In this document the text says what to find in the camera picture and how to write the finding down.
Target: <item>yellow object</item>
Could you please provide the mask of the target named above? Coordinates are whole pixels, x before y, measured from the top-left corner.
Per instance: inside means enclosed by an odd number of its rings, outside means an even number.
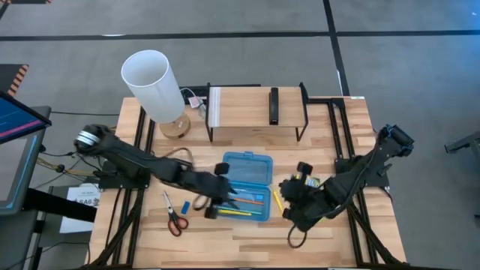
[[[228,214],[228,215],[252,215],[252,213],[245,213],[240,211],[232,211],[232,210],[224,210],[224,209],[218,209],[218,212],[221,214]]]
[[[282,203],[280,202],[280,197],[277,194],[277,191],[273,192],[273,197],[275,197],[275,200],[277,201],[277,206],[280,209],[280,213],[282,214],[284,212],[284,207],[282,206]]]

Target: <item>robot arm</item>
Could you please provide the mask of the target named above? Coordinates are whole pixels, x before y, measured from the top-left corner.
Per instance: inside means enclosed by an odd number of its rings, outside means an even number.
[[[228,179],[220,175],[228,173],[227,164],[221,164],[223,169],[218,175],[210,172],[195,172],[192,163],[145,153],[122,142],[103,125],[85,126],[75,139],[74,145],[81,155],[106,158],[115,164],[117,173],[129,179],[137,177],[138,168],[146,168],[166,185],[210,197],[215,201],[228,201],[228,193],[235,192],[230,187]]]
[[[328,178],[320,187],[310,187],[305,180],[312,166],[300,162],[298,176],[280,183],[282,197],[290,203],[283,217],[293,221],[302,232],[307,232],[321,218],[334,218],[340,214],[353,195],[359,192],[368,178],[385,173],[385,162],[393,157],[405,157],[413,150],[413,139],[399,127],[385,126],[378,134],[373,150],[351,161],[350,170]]]

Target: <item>monitor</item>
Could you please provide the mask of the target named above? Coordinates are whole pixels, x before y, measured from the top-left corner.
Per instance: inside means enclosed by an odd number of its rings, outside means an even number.
[[[0,91],[0,144],[47,128],[52,122]]]

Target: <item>concrete floor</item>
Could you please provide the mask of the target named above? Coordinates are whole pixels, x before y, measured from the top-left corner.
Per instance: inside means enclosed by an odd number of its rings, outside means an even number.
[[[330,2],[339,32],[480,29],[480,3],[473,0]],[[323,3],[55,0],[12,4],[0,20],[0,37],[252,31],[328,31]],[[416,141],[413,154],[395,160],[389,173],[408,261],[478,269],[480,229],[473,218],[480,212],[478,164],[470,151],[446,154],[443,144],[480,129],[480,37],[339,37],[339,43],[350,94],[367,98],[374,127],[398,124]],[[17,95],[29,106],[117,113],[122,98],[131,96],[120,77],[122,62],[144,49],[164,52],[181,85],[303,81],[310,95],[341,93],[329,37],[2,41],[0,63],[30,65]],[[83,125],[115,125],[116,117],[53,115],[52,121],[44,145],[64,153]],[[31,185],[54,175],[38,168]],[[74,183],[60,178],[55,185]],[[80,247],[54,249],[40,268],[78,267],[84,255]],[[54,262],[59,257],[68,259]]]

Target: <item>scissors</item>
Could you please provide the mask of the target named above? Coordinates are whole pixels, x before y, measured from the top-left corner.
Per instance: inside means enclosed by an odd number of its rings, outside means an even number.
[[[182,234],[182,230],[188,228],[188,220],[183,217],[179,217],[175,210],[173,210],[172,202],[168,197],[167,192],[163,191],[163,198],[165,198],[166,207],[168,208],[168,230],[176,237],[179,237]]]

